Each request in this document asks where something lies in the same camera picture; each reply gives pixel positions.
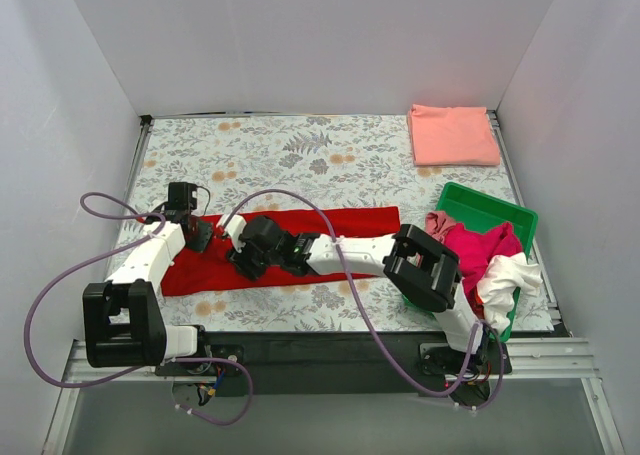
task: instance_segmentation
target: white wall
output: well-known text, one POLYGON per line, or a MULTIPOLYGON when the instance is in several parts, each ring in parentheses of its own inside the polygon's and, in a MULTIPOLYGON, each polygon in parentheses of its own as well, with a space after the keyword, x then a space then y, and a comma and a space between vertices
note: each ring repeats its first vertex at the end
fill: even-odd
POLYGON ((640 453, 640 0, 555 0, 498 110, 562 314, 640 453))
MULTIPOLYGON (((0 0, 0 453, 40 453, 59 390, 31 371, 25 313, 44 284, 108 249, 115 227, 78 207, 122 195, 138 120, 73 0, 0 0)), ((36 316, 36 354, 60 377, 95 267, 62 283, 36 316)))
POLYGON ((496 108, 551 0, 75 0, 139 114, 496 108))

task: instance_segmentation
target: magenta cloth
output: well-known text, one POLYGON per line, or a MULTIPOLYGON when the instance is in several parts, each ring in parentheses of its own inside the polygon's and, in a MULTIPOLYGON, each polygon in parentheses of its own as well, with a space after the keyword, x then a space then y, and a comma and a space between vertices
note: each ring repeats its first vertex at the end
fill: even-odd
POLYGON ((522 252, 522 244, 509 222, 492 228, 487 233, 471 232, 464 224, 458 223, 449 230, 444 244, 460 257, 462 286, 467 298, 473 298, 471 292, 484 277, 494 255, 511 257, 522 252))
POLYGON ((456 221, 453 217, 447 215, 447 212, 438 210, 437 212, 427 213, 427 219, 425 220, 427 226, 427 233, 435 238, 440 243, 444 243, 444 239, 453 227, 456 226, 456 221))

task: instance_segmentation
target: folded red fabric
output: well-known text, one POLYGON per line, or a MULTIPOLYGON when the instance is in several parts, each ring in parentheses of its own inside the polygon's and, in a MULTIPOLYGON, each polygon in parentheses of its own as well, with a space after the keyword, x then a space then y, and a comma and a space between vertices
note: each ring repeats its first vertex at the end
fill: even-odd
POLYGON ((444 244, 460 257, 462 286, 469 301, 472 301, 472 291, 484 277, 494 255, 511 257, 522 252, 522 244, 509 222, 487 233, 471 232, 464 228, 464 224, 458 223, 449 231, 444 244))
MULTIPOLYGON (((400 229, 397 207, 340 208, 325 210, 337 235, 345 237, 379 237, 400 229)), ((322 218, 313 210, 286 210, 280 212, 254 212, 243 214, 250 221, 259 215, 273 219, 292 234, 301 232, 329 233, 322 218)), ((216 224, 220 215, 204 217, 216 224)), ((345 280, 343 273, 325 276, 295 277, 278 267, 271 267, 255 282, 236 272, 235 267, 221 256, 226 245, 213 240, 203 253, 182 250, 175 258, 162 280, 162 293, 166 297, 190 295, 209 290, 234 290, 238 288, 302 285, 345 280)), ((369 275, 357 275, 357 278, 369 275)))

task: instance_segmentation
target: folded pink cloth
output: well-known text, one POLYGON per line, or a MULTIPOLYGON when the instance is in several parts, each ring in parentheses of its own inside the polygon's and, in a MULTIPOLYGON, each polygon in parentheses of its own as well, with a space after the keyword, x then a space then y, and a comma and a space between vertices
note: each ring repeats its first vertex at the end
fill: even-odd
POLYGON ((486 108, 413 105, 407 116, 416 165, 499 165, 486 108))
POLYGON ((456 223, 444 210, 427 213, 427 233, 440 243, 444 243, 447 233, 456 226, 456 223))

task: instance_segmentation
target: pile of clothes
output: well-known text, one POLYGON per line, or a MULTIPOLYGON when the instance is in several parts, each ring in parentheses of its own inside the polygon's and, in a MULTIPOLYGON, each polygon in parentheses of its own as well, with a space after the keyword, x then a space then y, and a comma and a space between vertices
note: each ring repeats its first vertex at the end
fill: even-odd
POLYGON ((537 295, 542 285, 538 264, 527 263, 520 240, 509 222, 487 233, 467 230, 443 211, 431 212, 427 233, 460 257, 462 286, 475 314, 502 334, 515 303, 513 291, 537 295))

